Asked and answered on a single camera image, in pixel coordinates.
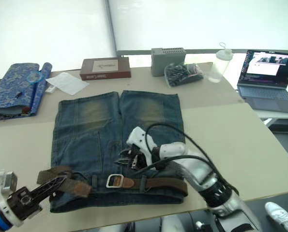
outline belt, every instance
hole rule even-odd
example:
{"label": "belt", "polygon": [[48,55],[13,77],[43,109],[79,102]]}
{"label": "belt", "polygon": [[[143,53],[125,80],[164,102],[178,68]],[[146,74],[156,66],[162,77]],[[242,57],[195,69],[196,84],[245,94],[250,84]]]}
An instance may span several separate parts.
{"label": "belt", "polygon": [[[37,184],[44,184],[47,181],[58,177],[71,174],[71,168],[68,166],[58,166],[49,170],[40,171],[37,177]],[[181,191],[185,196],[188,195],[187,184],[177,178],[146,178],[146,179],[130,179],[121,174],[111,174],[108,176],[107,188],[116,189],[152,189],[152,188],[172,188]],[[71,193],[79,197],[88,197],[93,193],[92,187],[84,181],[66,178],[58,188],[59,191]]]}

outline belt buckle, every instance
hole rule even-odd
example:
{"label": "belt buckle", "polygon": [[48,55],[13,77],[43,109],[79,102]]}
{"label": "belt buckle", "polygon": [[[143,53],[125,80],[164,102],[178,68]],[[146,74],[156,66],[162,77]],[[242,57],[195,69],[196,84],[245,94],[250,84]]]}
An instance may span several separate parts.
{"label": "belt buckle", "polygon": [[[120,180],[120,184],[118,186],[113,186],[113,185],[109,185],[110,179],[114,176],[120,176],[121,180]],[[106,182],[106,188],[109,189],[120,189],[123,186],[123,179],[124,176],[121,174],[110,174],[109,177],[107,178],[107,182]]]}

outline plastic bottle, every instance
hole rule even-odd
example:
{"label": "plastic bottle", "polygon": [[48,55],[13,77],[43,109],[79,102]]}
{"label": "plastic bottle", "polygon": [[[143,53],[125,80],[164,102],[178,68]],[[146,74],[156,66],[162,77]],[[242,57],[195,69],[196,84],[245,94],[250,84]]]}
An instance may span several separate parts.
{"label": "plastic bottle", "polygon": [[225,43],[219,43],[224,49],[219,50],[216,53],[216,59],[212,65],[212,69],[208,75],[208,80],[213,83],[218,83],[223,77],[223,73],[226,71],[228,64],[233,58],[231,49],[226,49]]}

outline white sneaker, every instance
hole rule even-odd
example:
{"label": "white sneaker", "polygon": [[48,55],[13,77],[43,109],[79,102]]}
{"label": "white sneaker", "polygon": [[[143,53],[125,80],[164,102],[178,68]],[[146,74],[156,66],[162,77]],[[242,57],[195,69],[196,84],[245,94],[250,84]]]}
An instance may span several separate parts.
{"label": "white sneaker", "polygon": [[265,210],[270,217],[278,224],[282,224],[288,231],[288,212],[273,202],[267,202],[265,204]]}

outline denim shorts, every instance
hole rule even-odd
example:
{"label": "denim shorts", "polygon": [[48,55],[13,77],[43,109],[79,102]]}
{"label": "denim shorts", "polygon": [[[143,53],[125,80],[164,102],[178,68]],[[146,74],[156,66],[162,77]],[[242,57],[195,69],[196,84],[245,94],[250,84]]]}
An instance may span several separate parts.
{"label": "denim shorts", "polygon": [[[137,126],[145,130],[155,122],[166,122],[183,130],[178,95],[124,91],[61,101],[53,131],[51,166],[70,166],[77,180],[92,186],[88,198],[59,192],[50,198],[51,212],[67,212],[90,206],[182,203],[184,194],[171,188],[113,189],[106,187],[110,174],[130,178],[174,177],[177,170],[148,170],[139,176],[114,162],[127,148],[126,140]],[[160,146],[184,142],[179,133],[165,127],[149,134]]]}

